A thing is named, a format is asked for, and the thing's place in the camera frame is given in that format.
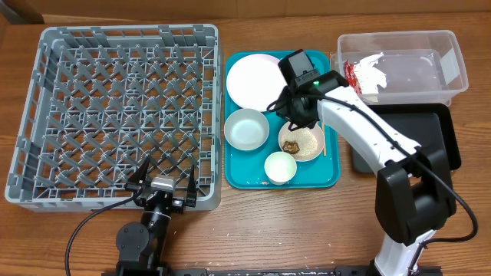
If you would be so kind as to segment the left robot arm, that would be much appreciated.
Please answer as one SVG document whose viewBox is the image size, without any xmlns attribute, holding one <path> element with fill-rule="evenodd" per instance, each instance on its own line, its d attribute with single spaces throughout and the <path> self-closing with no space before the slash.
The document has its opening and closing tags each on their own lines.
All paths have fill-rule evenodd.
<svg viewBox="0 0 491 276">
<path fill-rule="evenodd" d="M 123 275 L 169 275 L 169 266 L 160 260 L 167 230 L 173 213 L 184 213 L 196 206 L 195 167 L 189 173 L 186 196 L 178 198 L 176 179 L 158 175 L 147 179 L 150 159 L 129 177 L 125 189 L 134 192 L 136 205 L 143 208 L 139 222 L 124 225 L 116 237 L 119 261 L 115 274 Z"/>
</svg>

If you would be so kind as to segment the brown food scrap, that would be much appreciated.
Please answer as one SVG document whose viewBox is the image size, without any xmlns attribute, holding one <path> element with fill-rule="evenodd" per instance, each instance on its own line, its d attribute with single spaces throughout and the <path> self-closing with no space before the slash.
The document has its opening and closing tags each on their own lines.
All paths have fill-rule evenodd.
<svg viewBox="0 0 491 276">
<path fill-rule="evenodd" d="M 300 148 L 297 142 L 286 140 L 282 145 L 282 150 L 286 153 L 295 155 L 300 151 Z"/>
</svg>

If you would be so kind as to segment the white cup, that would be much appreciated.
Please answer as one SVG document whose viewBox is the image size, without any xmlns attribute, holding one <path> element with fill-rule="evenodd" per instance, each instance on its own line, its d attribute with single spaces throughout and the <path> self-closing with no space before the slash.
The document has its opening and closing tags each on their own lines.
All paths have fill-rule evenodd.
<svg viewBox="0 0 491 276">
<path fill-rule="evenodd" d="M 275 152 L 266 158 L 264 170 L 269 182 L 281 186 L 293 179 L 297 163 L 289 153 Z"/>
</svg>

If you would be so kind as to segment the red snack wrapper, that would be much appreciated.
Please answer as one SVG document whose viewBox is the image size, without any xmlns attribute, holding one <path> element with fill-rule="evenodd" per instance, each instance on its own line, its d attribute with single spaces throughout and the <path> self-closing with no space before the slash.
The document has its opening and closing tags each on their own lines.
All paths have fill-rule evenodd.
<svg viewBox="0 0 491 276">
<path fill-rule="evenodd" d="M 354 89 L 355 93 L 361 95 L 361 85 L 354 72 L 354 65 L 349 61 L 344 62 L 344 77 L 348 81 L 349 85 Z"/>
</svg>

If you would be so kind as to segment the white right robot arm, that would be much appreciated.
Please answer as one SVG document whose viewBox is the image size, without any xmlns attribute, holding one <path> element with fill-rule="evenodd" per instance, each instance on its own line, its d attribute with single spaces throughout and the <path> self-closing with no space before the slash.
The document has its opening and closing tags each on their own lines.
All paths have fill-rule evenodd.
<svg viewBox="0 0 491 276">
<path fill-rule="evenodd" d="M 337 71 L 320 74 L 305 51 L 280 60 L 286 80 L 268 107 L 291 131 L 322 122 L 344 137 L 377 177 L 375 214 L 385 232 L 368 275 L 439 275 L 418 261 L 436 231 L 456 212 L 447 155 L 425 148 L 382 120 Z"/>
</svg>

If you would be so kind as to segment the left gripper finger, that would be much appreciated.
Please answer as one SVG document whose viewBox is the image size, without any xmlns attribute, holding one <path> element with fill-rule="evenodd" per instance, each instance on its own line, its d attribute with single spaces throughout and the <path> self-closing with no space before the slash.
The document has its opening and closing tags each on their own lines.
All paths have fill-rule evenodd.
<svg viewBox="0 0 491 276">
<path fill-rule="evenodd" d="M 139 192 L 146 181 L 150 157 L 146 157 L 140 167 L 127 179 L 125 189 L 130 192 Z"/>
<path fill-rule="evenodd" d="M 197 191 L 196 191 L 196 180 L 194 177 L 195 166 L 191 166 L 191 170 L 189 172 L 189 182 L 186 189 L 186 199 L 185 206 L 194 208 L 196 206 L 197 200 Z"/>
</svg>

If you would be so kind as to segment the white tissue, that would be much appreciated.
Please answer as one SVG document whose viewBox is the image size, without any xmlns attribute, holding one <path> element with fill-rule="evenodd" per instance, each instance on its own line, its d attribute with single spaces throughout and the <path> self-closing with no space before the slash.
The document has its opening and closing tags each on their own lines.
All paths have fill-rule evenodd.
<svg viewBox="0 0 491 276">
<path fill-rule="evenodd" d="M 378 94 L 378 88 L 387 87 L 387 75 L 375 67 L 384 53 L 372 54 L 354 65 L 354 75 L 358 80 L 361 94 Z"/>
</svg>

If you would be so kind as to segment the grey bowl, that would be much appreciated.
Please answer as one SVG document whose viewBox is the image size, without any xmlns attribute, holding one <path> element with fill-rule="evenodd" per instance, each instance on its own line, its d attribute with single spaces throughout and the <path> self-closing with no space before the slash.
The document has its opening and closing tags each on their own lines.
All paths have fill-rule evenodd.
<svg viewBox="0 0 491 276">
<path fill-rule="evenodd" d="M 269 131 L 265 115 L 253 109 L 236 110 L 224 123 L 226 141 L 241 151 L 258 149 L 269 138 Z"/>
</svg>

